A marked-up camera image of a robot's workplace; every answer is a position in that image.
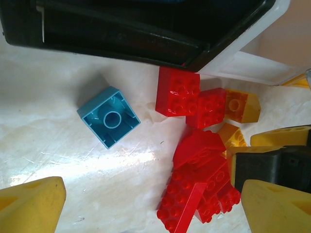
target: white table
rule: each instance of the white table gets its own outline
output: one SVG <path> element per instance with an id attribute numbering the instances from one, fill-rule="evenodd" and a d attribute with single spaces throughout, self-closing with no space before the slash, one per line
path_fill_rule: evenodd
<path id="1" fill-rule="evenodd" d="M 63 177 L 67 200 L 57 233 L 167 232 L 156 218 L 156 207 L 185 118 L 166 118 L 155 111 L 157 76 L 156 66 L 14 47 L 1 35 L 0 188 Z M 76 113 L 78 105 L 107 83 L 122 91 L 141 120 L 110 150 Z M 219 86 L 258 94 L 259 123 L 242 125 L 248 142 L 255 133 L 311 122 L 307 89 L 202 80 L 203 90 Z M 239 204 L 210 224 L 194 218 L 189 232 L 250 230 Z"/>

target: blue lego brick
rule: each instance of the blue lego brick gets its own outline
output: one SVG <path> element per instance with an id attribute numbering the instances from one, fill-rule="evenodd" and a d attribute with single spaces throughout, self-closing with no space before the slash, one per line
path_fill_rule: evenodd
<path id="1" fill-rule="evenodd" d="M 112 86 L 79 108 L 77 113 L 108 149 L 140 124 L 120 90 Z"/>

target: blue brick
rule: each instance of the blue brick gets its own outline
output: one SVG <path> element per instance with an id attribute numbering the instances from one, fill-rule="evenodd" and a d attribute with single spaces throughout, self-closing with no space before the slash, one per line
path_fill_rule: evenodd
<path id="1" fill-rule="evenodd" d="M 112 86 L 79 108 L 77 113 L 108 149 L 140 124 L 120 90 Z"/>

